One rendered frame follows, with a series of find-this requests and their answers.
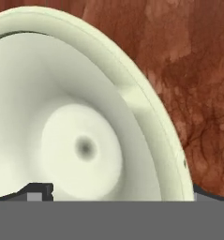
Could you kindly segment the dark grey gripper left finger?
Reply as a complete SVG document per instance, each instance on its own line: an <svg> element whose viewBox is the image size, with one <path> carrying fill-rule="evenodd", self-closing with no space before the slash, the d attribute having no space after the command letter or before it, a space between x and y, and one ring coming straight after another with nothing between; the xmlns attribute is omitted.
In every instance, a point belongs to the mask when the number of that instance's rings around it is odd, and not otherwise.
<svg viewBox="0 0 224 240"><path fill-rule="evenodd" d="M17 192L0 197L0 201L52 202L53 183L29 183Z"/></svg>

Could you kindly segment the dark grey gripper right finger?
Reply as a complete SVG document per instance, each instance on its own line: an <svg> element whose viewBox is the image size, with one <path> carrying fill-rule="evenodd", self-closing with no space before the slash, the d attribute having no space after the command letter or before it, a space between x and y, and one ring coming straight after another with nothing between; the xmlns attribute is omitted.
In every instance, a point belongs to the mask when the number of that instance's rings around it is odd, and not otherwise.
<svg viewBox="0 0 224 240"><path fill-rule="evenodd" d="M198 185L193 185L194 196L197 201L223 201L224 197L203 190Z"/></svg>

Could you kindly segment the white bowl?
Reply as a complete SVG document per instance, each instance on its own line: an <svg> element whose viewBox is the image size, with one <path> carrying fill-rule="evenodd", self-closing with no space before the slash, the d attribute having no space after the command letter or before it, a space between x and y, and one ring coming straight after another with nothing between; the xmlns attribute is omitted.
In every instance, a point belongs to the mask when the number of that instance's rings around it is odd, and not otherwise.
<svg viewBox="0 0 224 240"><path fill-rule="evenodd" d="M49 7L0 13L0 197L50 183L57 201L194 197L184 150L135 63Z"/></svg>

